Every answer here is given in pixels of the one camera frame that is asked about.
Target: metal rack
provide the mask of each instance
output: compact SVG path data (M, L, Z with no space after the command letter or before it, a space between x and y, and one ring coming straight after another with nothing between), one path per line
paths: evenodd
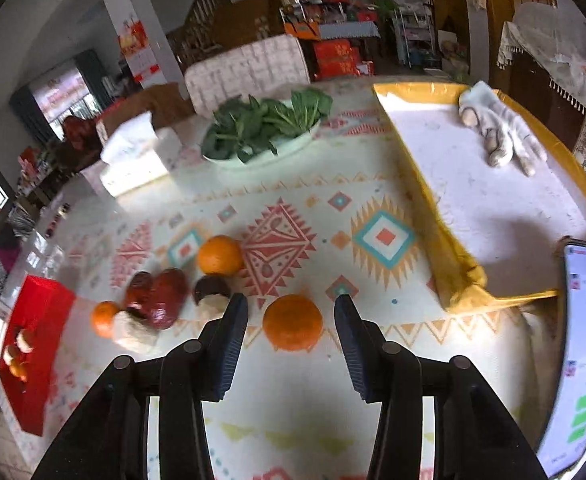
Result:
M407 64L410 68L414 64L421 64L415 62L415 54L419 53L422 57L426 50L432 60L428 68L439 68L433 66L439 56L436 49L435 28L427 7L422 4L404 4L395 9L393 11L393 30L397 44L397 59L401 64ZM414 43L417 41L428 43L429 48L418 48ZM411 53L414 54L414 60L411 60Z

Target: ceiling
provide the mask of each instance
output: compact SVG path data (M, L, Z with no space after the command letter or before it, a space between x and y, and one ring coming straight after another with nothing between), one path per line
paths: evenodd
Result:
M29 82L92 47L100 34L116 35L103 0L64 0L29 49L20 79Z

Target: curtain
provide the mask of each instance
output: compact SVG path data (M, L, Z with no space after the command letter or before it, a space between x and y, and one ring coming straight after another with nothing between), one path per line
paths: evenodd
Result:
M55 132L46 122L28 86L19 88L9 100L10 108L22 120L24 127L41 146L51 139L57 139Z
M84 52L75 56L74 61L77 70L82 74L84 82L92 96L95 97L97 104L100 105L102 110L108 108L112 104L113 99L108 95L108 92L106 92L102 84L102 78L107 74L106 70L104 70L104 65L100 61L100 58L97 57L95 51L93 49L84 50Z

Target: phone screen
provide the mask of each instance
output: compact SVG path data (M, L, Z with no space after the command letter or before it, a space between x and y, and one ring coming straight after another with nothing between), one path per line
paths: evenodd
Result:
M586 450L586 246L564 247L566 339L556 401L538 449L551 478Z

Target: bowl of greens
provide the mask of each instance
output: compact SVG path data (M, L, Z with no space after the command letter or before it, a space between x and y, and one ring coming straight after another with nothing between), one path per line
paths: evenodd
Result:
M332 105L330 96L314 88L293 91L288 101L234 97L214 112L202 156L228 170L281 160L313 140Z

